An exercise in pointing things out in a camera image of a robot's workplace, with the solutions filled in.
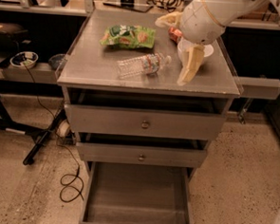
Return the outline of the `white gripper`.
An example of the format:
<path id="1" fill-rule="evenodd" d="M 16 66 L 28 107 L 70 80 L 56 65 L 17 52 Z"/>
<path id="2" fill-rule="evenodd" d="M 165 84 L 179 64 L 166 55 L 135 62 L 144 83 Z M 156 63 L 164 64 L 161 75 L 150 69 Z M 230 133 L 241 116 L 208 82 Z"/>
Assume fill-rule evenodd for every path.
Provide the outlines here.
<path id="1" fill-rule="evenodd" d="M 196 43 L 188 46 L 180 45 L 183 67 L 177 80 L 179 85 L 189 83 L 197 74 L 204 58 L 205 47 L 202 45 L 213 43 L 225 31 L 225 26 L 216 18 L 211 5 L 215 6 L 216 2 L 193 0 L 182 13 L 180 11 L 167 13 L 155 21 L 155 25 L 160 28 L 179 27 L 186 40 Z"/>

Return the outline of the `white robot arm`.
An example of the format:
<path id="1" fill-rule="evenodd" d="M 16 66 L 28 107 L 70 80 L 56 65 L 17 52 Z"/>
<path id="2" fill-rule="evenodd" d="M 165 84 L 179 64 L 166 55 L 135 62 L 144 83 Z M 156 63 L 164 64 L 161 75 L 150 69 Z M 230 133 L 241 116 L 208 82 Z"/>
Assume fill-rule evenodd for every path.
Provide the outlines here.
<path id="1" fill-rule="evenodd" d="M 177 83 L 185 85 L 197 74 L 203 61 L 204 46 L 212 44 L 238 17 L 259 9 L 268 1 L 280 16 L 280 0 L 193 0 L 183 11 L 160 16 L 158 27 L 178 28 L 192 47 L 182 51 L 185 60 Z"/>

